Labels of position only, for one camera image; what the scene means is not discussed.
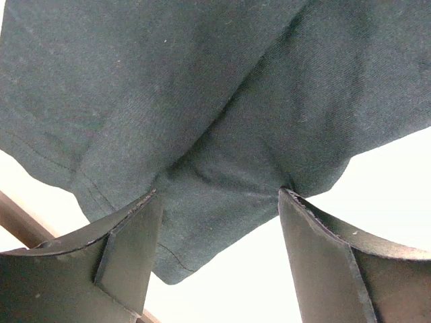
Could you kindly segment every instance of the t-shirt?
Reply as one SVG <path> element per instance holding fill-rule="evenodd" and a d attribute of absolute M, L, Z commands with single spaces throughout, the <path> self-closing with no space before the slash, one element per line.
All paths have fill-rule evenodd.
<path fill-rule="evenodd" d="M 280 186 L 325 192 L 352 156 L 431 126 L 430 16 L 422 0 L 10 0 L 0 149 L 90 221 L 162 192 L 154 272 L 175 284 L 275 217 Z"/>

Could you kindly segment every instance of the stitched seam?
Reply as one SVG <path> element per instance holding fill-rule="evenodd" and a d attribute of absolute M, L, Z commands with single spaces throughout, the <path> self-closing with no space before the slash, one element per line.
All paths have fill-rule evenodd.
<path fill-rule="evenodd" d="M 175 254 L 172 252 L 172 251 L 170 251 L 169 250 L 169 248 L 167 248 L 167 247 L 165 247 L 164 245 L 162 245 L 161 243 L 157 243 L 159 246 L 161 246 L 161 247 L 163 247 L 163 248 L 165 248 L 167 251 L 169 251 L 169 253 L 171 253 L 171 255 L 173 255 L 174 257 L 175 257 L 175 259 L 176 259 L 176 261 L 178 261 L 178 263 L 186 270 L 186 271 L 189 271 L 189 272 L 191 272 L 191 273 L 194 273 L 194 272 L 196 272 L 196 271 L 192 271 L 191 269 L 188 269 L 185 265 L 183 265 L 182 263 L 181 263 L 181 261 L 178 259 L 178 257 L 177 256 L 175 256 Z"/>
<path fill-rule="evenodd" d="M 69 170 L 72 173 L 75 174 L 82 174 L 84 176 L 84 178 L 86 180 L 88 180 L 91 185 L 97 190 L 97 192 L 99 193 L 99 195 L 109 204 L 109 206 L 114 209 L 113 205 L 111 204 L 111 202 L 102 194 L 102 192 L 100 192 L 99 188 L 93 183 L 92 179 L 90 177 L 88 177 L 83 171 L 81 170 L 72 170 L 71 168 L 68 168 L 67 166 L 64 166 L 60 163 L 58 163 L 57 161 L 54 161 L 46 156 L 43 156 L 42 154 L 40 154 L 37 150 L 35 150 L 35 148 L 33 148 L 29 143 L 27 143 L 25 140 L 23 140 L 21 137 L 15 135 L 14 133 L 11 133 L 5 129 L 1 129 L 1 131 L 3 131 L 4 133 L 7 133 L 8 135 L 18 139 L 19 141 L 21 141 L 24 145 L 26 145 L 31 151 L 33 151 L 36 155 L 38 155 L 39 157 L 45 159 L 47 162 L 50 162 L 56 166 L 59 166 L 61 168 L 64 168 L 65 170 Z M 94 201 L 96 202 L 96 204 L 99 206 L 99 209 L 101 211 L 104 211 L 103 207 L 100 205 L 100 203 L 94 198 L 94 195 L 92 194 L 92 190 L 88 187 L 88 185 L 83 182 L 84 186 L 90 191 L 90 194 L 92 195 L 92 198 L 94 199 Z"/>

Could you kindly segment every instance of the bright background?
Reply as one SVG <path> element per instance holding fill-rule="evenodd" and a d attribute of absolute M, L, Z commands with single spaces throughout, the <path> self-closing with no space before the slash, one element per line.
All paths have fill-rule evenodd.
<path fill-rule="evenodd" d="M 309 201 L 372 234 L 431 250 L 430 143 L 431 128 L 358 155 L 329 192 Z M 31 178 L 2 151 L 0 190 L 55 235 L 88 223 L 72 194 Z M 21 247 L 0 227 L 0 251 Z M 145 308 L 162 323 L 300 323 L 279 218 L 178 285 L 152 275 Z"/>

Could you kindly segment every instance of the dark green t-shirt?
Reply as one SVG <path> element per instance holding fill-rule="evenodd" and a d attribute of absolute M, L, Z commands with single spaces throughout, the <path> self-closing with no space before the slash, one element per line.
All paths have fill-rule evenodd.
<path fill-rule="evenodd" d="M 10 0 L 0 149 L 90 221 L 162 191 L 154 272 L 177 283 L 275 217 L 280 186 L 324 192 L 352 156 L 431 125 L 430 16 L 427 1 Z"/>

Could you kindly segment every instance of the wooden trim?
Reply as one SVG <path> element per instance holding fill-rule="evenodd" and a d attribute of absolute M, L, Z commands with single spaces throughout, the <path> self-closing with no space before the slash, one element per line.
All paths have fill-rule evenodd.
<path fill-rule="evenodd" d="M 0 225 L 29 248 L 55 237 L 0 191 Z"/>
<path fill-rule="evenodd" d="M 161 323 L 157 318 L 151 315 L 147 310 L 143 311 L 142 317 L 138 318 L 136 323 Z"/>

